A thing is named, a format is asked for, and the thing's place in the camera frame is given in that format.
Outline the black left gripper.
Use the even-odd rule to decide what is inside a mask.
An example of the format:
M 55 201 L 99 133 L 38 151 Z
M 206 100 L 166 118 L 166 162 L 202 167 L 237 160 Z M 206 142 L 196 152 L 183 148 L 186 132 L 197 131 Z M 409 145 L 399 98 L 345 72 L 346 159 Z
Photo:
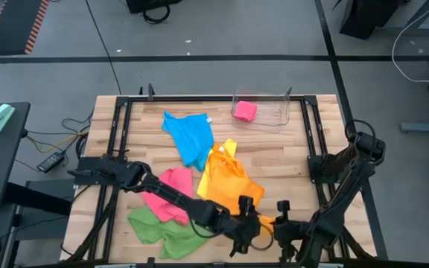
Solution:
M 223 220 L 221 231 L 226 237 L 233 240 L 229 257 L 232 258 L 237 253 L 242 255 L 247 254 L 252 240 L 259 236 L 260 228 L 261 223 L 256 212 Z

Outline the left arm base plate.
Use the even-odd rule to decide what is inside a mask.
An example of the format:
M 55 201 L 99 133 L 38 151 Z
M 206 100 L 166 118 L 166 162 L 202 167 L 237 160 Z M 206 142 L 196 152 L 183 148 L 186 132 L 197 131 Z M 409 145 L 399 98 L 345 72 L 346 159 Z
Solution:
M 76 185 L 114 185 L 117 175 L 125 170 L 125 163 L 109 156 L 83 157 L 75 169 L 67 170 Z

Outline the grey metal desk frame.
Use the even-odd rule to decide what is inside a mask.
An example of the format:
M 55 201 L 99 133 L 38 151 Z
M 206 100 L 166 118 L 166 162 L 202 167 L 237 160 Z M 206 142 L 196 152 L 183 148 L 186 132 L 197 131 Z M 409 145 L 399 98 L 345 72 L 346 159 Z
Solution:
M 13 206 L 13 214 L 1 268 L 14 268 L 22 241 L 63 239 L 73 196 L 71 179 L 8 183 L 4 203 Z

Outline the yellow microfiber towel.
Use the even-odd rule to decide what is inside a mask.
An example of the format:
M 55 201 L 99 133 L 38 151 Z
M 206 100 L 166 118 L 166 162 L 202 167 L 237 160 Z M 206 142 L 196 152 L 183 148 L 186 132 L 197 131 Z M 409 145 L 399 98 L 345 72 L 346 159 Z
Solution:
M 230 138 L 228 138 L 223 144 L 222 147 L 224 150 L 232 157 L 235 157 L 235 153 L 237 150 L 238 143 Z M 209 161 L 205 163 L 205 169 L 203 171 L 203 175 L 201 177 L 200 183 L 197 188 L 197 195 L 199 197 L 205 198 L 208 188 L 209 188 Z

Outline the blue microfiber towel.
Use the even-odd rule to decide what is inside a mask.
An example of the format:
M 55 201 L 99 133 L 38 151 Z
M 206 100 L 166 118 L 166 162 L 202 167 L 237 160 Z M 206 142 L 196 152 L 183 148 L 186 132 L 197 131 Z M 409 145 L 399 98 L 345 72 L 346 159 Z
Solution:
M 206 113 L 177 118 L 168 111 L 163 112 L 162 130 L 171 135 L 185 167 L 204 171 L 214 145 L 210 123 Z

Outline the clear plastic bin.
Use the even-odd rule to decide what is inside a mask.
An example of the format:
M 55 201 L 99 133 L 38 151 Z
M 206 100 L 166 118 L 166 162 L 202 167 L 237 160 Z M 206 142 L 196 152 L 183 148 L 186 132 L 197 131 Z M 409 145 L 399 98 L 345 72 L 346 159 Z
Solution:
M 239 129 L 278 133 L 290 121 L 290 93 L 292 88 L 278 94 L 252 92 L 245 88 L 238 88 L 232 96 L 232 125 Z M 245 122 L 233 117 L 235 104 L 247 101 L 258 105 L 257 118 L 252 122 Z

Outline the black cabinet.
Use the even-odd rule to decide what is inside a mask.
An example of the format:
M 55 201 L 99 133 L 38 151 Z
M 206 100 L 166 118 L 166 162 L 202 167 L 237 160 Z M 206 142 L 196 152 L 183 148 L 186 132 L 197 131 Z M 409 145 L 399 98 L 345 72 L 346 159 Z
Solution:
M 346 0 L 340 33 L 357 39 L 368 39 L 376 28 L 385 26 L 398 6 L 398 0 Z

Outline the black equipment base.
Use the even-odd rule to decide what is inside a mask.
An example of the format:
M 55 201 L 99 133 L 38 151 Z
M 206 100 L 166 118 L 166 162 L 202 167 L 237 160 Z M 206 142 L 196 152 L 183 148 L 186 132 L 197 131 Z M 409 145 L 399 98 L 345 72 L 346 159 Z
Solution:
M 130 13 L 141 13 L 147 10 L 178 4 L 182 0 L 125 0 Z

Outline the black power adapter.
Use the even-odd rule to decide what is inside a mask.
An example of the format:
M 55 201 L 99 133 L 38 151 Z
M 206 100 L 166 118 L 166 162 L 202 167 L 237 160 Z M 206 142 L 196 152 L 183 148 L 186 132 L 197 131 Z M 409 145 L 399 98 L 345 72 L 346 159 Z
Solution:
M 60 164 L 65 159 L 63 153 L 52 153 L 47 159 L 37 165 L 36 169 L 40 172 L 47 173 Z

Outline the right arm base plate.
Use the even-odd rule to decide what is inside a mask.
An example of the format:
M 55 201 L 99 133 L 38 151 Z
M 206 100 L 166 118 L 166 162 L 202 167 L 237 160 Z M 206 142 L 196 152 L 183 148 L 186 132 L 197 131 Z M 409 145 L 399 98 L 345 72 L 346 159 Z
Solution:
M 362 156 L 341 156 L 339 153 L 307 158 L 308 169 L 313 183 L 355 184 L 360 181 L 361 169 L 376 167 L 376 163 Z

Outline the green microfiber towel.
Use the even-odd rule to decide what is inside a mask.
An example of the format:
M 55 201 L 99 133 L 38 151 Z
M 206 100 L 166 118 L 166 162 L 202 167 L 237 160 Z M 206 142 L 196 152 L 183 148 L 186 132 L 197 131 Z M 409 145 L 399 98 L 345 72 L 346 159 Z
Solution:
M 160 259 L 180 260 L 206 244 L 212 235 L 199 226 L 195 232 L 190 224 L 162 222 L 147 206 L 132 210 L 127 220 L 142 244 L 161 243 Z

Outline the pink microfiber towel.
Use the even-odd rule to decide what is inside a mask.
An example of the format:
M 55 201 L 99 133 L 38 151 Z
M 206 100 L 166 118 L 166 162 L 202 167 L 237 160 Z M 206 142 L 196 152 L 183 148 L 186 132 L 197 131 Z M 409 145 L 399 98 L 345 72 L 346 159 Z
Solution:
M 193 197 L 192 170 L 186 167 L 167 169 L 159 176 L 159 179 L 181 193 Z M 187 225 L 188 215 L 181 208 L 170 204 L 168 201 L 155 194 L 142 192 L 141 197 L 148 208 L 162 221 L 174 220 L 178 224 Z
M 257 111 L 256 103 L 241 100 L 235 104 L 233 117 L 241 121 L 252 122 L 257 118 Z

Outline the black orange-striped floor mat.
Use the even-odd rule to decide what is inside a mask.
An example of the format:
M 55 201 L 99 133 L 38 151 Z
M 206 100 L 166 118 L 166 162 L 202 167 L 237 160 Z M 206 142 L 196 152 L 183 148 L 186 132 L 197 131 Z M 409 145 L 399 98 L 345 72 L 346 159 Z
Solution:
M 30 54 L 49 0 L 4 0 L 0 8 L 0 56 Z

